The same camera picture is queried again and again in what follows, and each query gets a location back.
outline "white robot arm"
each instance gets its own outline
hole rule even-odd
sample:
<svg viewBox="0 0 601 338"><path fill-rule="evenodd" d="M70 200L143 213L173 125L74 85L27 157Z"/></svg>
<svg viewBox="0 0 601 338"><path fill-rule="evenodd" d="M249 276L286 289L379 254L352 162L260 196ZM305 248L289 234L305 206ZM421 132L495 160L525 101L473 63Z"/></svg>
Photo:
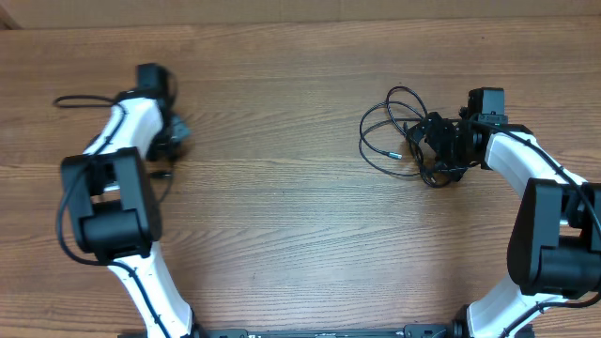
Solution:
<svg viewBox="0 0 601 338"><path fill-rule="evenodd" d="M78 245L124 284L148 338L193 337L200 330L163 260L160 213L142 163L149 152L169 151L173 140L187 136L177 134L174 124L182 122L165 104L170 100L165 72L158 65L139 66L138 87L117 97L109 122L85 155L67 158L62 165L66 191L84 181L76 178L80 170L88 180L69 199ZM89 202L91 195L108 191L119 191L121 199Z"/></svg>
<svg viewBox="0 0 601 338"><path fill-rule="evenodd" d="M529 140L534 146L539 146L533 135L524 132L516 132L515 135ZM520 198L531 178L552 179L560 184L567 184L534 150L506 134L491 135L486 147L485 162L490 169L501 174L509 182ZM564 172L578 185L585 182L578 175L567 170ZM467 323L470 337L500 337L506 328L537 303L549 301L564 302L567 301L567 298L545 293L533 296L523 295L520 287L512 281L509 275L506 275L483 299L475 301L468 308ZM522 321L511 332L507 332L508 337L514 337L516 332L540 314L537 311Z"/></svg>

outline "cable connector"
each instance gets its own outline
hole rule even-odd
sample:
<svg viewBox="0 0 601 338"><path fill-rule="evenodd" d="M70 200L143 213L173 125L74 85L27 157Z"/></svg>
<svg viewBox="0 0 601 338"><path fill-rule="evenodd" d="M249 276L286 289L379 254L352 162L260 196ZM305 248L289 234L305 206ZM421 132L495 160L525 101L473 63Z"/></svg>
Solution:
<svg viewBox="0 0 601 338"><path fill-rule="evenodd" d="M395 160L401 160L403 158L403 155L393 153L393 152L389 152L388 155L386 155L386 156L388 156L391 159L395 159Z"/></svg>

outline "robotic arm link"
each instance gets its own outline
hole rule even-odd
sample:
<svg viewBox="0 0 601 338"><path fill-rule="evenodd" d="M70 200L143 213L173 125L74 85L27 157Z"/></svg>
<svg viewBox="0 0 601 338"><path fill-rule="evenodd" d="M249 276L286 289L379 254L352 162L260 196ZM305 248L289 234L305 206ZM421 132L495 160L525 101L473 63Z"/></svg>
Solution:
<svg viewBox="0 0 601 338"><path fill-rule="evenodd" d="M72 259L107 266L119 278L145 321L146 333L140 337L525 338L534 336L527 324L545 308L585 307L598 301L566 303L601 286L601 231L596 219L601 212L601 202L596 202L601 201L601 186L564 170L525 127L507 124L502 89L481 88L470 92L461 120L444 119L423 106L424 116L418 114L421 120L410 129L405 126L402 133L414 145L427 139L437 154L435 167L449 179L458 181L468 168L480 164L501 174L522 198L507 251L509 273L484 298L462 308L449 325L411 324L397 330L203 330L177 292L162 257L161 213L144 166L144 159L174 161L182 140L190 134L172 112L175 96L169 89L165 68L138 66L136 88L111 100L112 115L102 133L84 155L65 158L61 164L66 192L57 220L61 247ZM397 102L387 98L379 107L390 103ZM361 131L364 142L365 134ZM92 196L109 191L119 191L120 199L93 202ZM66 206L78 247L93 253L97 261L79 258L66 248L61 221ZM580 237L560 236L560 224L581 229Z"/></svg>

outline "wood grain surface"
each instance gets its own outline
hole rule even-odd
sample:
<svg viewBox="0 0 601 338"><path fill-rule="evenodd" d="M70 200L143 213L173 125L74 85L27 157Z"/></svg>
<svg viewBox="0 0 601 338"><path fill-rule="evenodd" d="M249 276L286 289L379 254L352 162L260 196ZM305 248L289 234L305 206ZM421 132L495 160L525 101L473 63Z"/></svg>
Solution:
<svg viewBox="0 0 601 338"><path fill-rule="evenodd" d="M447 322L506 273L519 200L497 174L472 169L433 190L359 156L362 113L398 83L448 117L470 89L504 87L511 122L601 181L596 17L3 31L0 45L2 337L143 327L119 281L69 261L54 237L58 165L108 113L51 106L60 95L129 89L137 64L177 75L177 111L193 131L162 205L162 243L210 329ZM393 129L371 139L408 153ZM553 310L535 328L592 337L600 315Z"/></svg>
<svg viewBox="0 0 601 338"><path fill-rule="evenodd" d="M24 29L599 15L598 0L0 0Z"/></svg>

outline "black cable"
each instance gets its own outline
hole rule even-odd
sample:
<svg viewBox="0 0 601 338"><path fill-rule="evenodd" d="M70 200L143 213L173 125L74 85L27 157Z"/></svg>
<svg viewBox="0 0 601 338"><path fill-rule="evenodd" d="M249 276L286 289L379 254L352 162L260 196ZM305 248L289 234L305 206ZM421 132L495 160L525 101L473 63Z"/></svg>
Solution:
<svg viewBox="0 0 601 338"><path fill-rule="evenodd" d="M167 69L167 68L163 68L163 69L165 70L167 75L171 79L173 79L173 82L172 82L173 85L169 85L169 87L173 88L173 92L171 93L171 95L169 96L169 100L167 101L167 109L171 110L171 108L173 108L173 105L176 103L177 94L179 91L179 87L177 86L177 76L176 76L176 74L169 71L169 69Z"/></svg>
<svg viewBox="0 0 601 338"><path fill-rule="evenodd" d="M390 97L392 94L394 94L397 91L406 91L408 92L410 95L412 95L419 103L420 106L422 108L422 110L424 111L424 114L420 114L420 112L418 111L418 109L416 109L413 106L410 106L402 101L391 101ZM414 113L416 116L418 116L419 118L398 118L398 117L394 117L393 116L393 111L391 108L392 104L397 104L397 105L401 105L405 108L408 108L409 110L411 110L412 113ZM371 126L370 128L368 128L367 130L363 131L363 123L365 121L365 119L372 114L375 110L379 109L379 108L386 108L386 111L388 113L389 116L389 120L387 121L381 121L378 122L376 125ZM432 188L442 188L447 186L448 184L451 183L451 179L447 177L447 179L443 182L443 183L438 183L435 179L434 179L434 174L451 174L452 172L456 172L456 171L465 171L467 170L469 167L465 167L465 168L451 168L451 169L436 169L434 167L428 168L425 166L424 164L424 153L422 152L422 149L419 146L419 142L415 141L412 137L412 132L413 129L408 129L407 128L407 122L421 122L424 120L424 116L427 115L427 109L425 108L425 104L422 101L422 99L420 98L419 95L417 95L417 93L415 93L413 90L411 90L408 87L405 86L396 86L394 88L392 88L387 96L386 96L386 100L376 104L375 106L371 107L370 109L367 110L367 112L365 112L365 114L363 114L363 117L361 119L361 122L359 124L359 135L360 135L360 140L359 140L359 153L362 156L362 158L372 167L374 167L375 169L379 170L380 172L387 174L387 175L391 175L391 176L396 176L396 177L416 177L416 176L420 176L422 178L422 180L424 181L425 184L427 184L428 186L432 187ZM405 122L405 126L401 127L401 125L398 124L398 122ZM403 135L403 137L405 137L405 139L408 142L408 148L409 151L411 153L411 156L413 157L413 159L415 160L417 166L418 166L418 173L414 173L414 174L403 174L403 173L396 173L387 169L384 169L382 167L379 167L378 165L376 165L375 163L373 163L372 161L370 161L367 156L365 155L363 148L362 148L362 143L365 143L370 149L372 149L373 151L377 152L380 155L389 157L391 159L395 159L395 160L400 160L401 159L401 155L391 152L391 151L385 151L385 150L381 150L378 149L377 147L373 146L372 144L370 144L367 139L365 138L365 135L368 134L369 132L380 128L384 125L387 124L394 124L394 126L396 127L396 129Z"/></svg>
<svg viewBox="0 0 601 338"><path fill-rule="evenodd" d="M157 200L157 203L162 203L165 200L169 192L171 191L171 187L173 186L174 176L176 174L175 164L171 161L171 169L169 171L159 170L150 173L150 178L167 178L169 181L167 182L167 187L162 192L161 197Z"/></svg>
<svg viewBox="0 0 601 338"><path fill-rule="evenodd" d="M541 302L534 305L530 310L528 310L525 314L521 315L518 319L516 319L513 323L511 323L507 328L503 329L500 338L509 337L511 331L515 330L521 323L528 320L532 315L534 315L537 311L540 311L541 314L545 312L545 308L557 307L557 308L568 308L568 309L584 309L589 306L595 305L597 302L601 300L601 293L597 293L593 298L580 302L572 302L572 303L564 303L558 301L548 301Z"/></svg>
<svg viewBox="0 0 601 338"><path fill-rule="evenodd" d="M159 328L161 328L162 334L165 335L165 338L170 338L169 332L167 332L167 328L164 326L164 324L161 321L161 317L157 314L157 312L155 311L154 307L152 306L152 303L150 302L150 298L148 297L148 293L144 289L144 286L142 285L142 281L140 281L140 277L138 277L138 275L135 273L135 270L132 269L132 268L130 268L128 265L123 264L121 262L115 262L115 261L113 261L109 265L110 266L114 266L114 267L120 267L120 268L126 270L129 273L130 277L132 277L133 280L135 281L136 285L138 285L138 289L140 290L140 294L142 295L142 298L144 299L144 303L148 307L148 310L150 311L150 314L154 318L155 324L159 325Z"/></svg>
<svg viewBox="0 0 601 338"><path fill-rule="evenodd" d="M64 100L100 100L100 101L104 101L104 102L107 102L110 104L63 104L63 103L61 103ZM99 155L104 150L104 148L106 148L108 145L111 144L111 140L115 137L116 133L119 131L119 128L121 128L121 126L123 125L123 122L125 121L125 117L127 116L128 112L125 109L125 107L122 104L120 104L119 102L116 102L116 101L106 98L106 97L101 97L101 96L96 96L96 95L68 95L68 96L59 97L53 101L53 106L55 106L57 108L61 108L61 109L107 108L107 107L116 106L121 110L121 117L119 118L119 121L117 122L116 126L113 128L111 133L108 136L106 136L102 145L89 156L89 160L88 160L87 164L84 165L84 167L75 175L74 179L71 181L69 186L65 189L65 193L63 193L60 204L58 206L58 211L56 212L56 237L58 239L58 244L60 245L63 252L67 255L67 257L69 257L70 259L72 259L73 261L75 261L77 263L88 265L88 266L104 266L99 261L92 261L92 260L88 260L88 259L79 257L78 255L76 255L69 249L69 247L67 246L67 243L65 242L65 238L63 236L63 216L65 214L65 209L67 208L67 204L69 203L69 199L72 196L72 194L75 190L75 187L77 186L77 183L84 175L87 166L90 163L92 163L93 160L95 160L96 156ZM152 317L154 318L155 323L159 325L164 336L166 338L170 338L167 328L163 325L161 318L157 315L157 312L155 311L154 307L152 306L152 303L150 302L150 298L148 297L148 294L147 294L146 290L144 289L144 286L142 285L142 282L140 281L139 277L136 275L135 270L123 263L120 263L120 262L111 262L107 265L120 267L129 273L130 277L133 278L136 285L138 286L138 289L140 290L140 294L142 294L142 298L144 299L146 307L152 314Z"/></svg>

